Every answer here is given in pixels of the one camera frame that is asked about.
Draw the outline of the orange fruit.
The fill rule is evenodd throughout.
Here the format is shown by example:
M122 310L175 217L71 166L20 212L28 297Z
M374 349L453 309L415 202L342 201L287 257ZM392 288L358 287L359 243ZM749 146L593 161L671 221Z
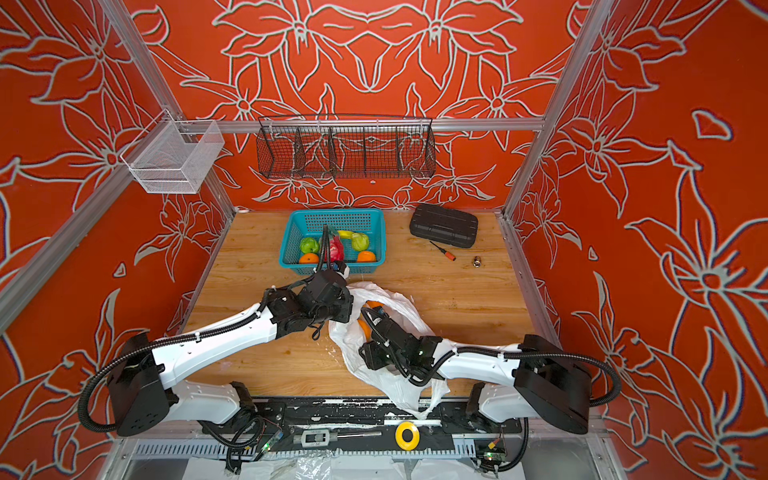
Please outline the orange fruit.
M382 307L382 306L383 306L382 303L377 302L377 301L372 301L372 300L366 301L365 304L364 304L365 308L371 308L371 309L376 309L376 308L379 308L379 307ZM359 326L361 327L361 329L363 331L363 334L364 334L364 337L365 337L365 341L370 341L372 339L372 329L368 325L368 323L366 322L363 314L359 315L359 317L358 317L358 324L359 324Z
M320 257L316 253L305 253L299 258L300 264L317 264L320 261Z
M377 261L377 256L373 251L365 250L358 253L357 263L374 263Z

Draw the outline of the white plastic bag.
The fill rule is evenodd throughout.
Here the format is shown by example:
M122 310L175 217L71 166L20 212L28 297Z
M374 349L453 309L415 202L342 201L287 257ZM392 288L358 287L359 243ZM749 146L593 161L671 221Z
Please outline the white plastic bag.
M422 410L424 390L418 377L431 368L439 339L404 295L372 282L347 287L351 300L349 321L332 321L330 338L340 347L347 369L383 393L399 409L424 420L450 392L447 382L432 379L429 406Z

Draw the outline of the red dragon fruit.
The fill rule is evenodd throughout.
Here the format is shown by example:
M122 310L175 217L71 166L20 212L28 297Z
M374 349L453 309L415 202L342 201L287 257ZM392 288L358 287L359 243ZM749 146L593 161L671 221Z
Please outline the red dragon fruit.
M345 259L344 245L338 236L331 235L328 239L328 254L331 262L343 261Z

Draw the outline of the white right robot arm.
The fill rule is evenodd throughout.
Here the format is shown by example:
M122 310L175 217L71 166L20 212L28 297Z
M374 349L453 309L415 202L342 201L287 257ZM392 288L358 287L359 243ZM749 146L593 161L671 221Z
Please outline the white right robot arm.
M474 380L481 384L476 411L491 422L533 416L568 433L588 432L589 371L538 335L506 347L478 346L418 337L381 306L364 306L360 320L367 341L359 354L370 370L392 368L419 388L433 380Z

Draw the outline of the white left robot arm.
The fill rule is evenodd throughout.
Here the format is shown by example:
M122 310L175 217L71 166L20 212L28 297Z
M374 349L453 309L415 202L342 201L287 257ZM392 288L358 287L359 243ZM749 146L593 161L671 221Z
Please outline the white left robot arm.
M303 280L265 290L261 301L189 334L127 341L107 386L122 437L143 433L164 421L223 425L247 410L250 398L240 383L207 385L189 377L247 348L333 321L346 323L353 296L344 275L322 270Z

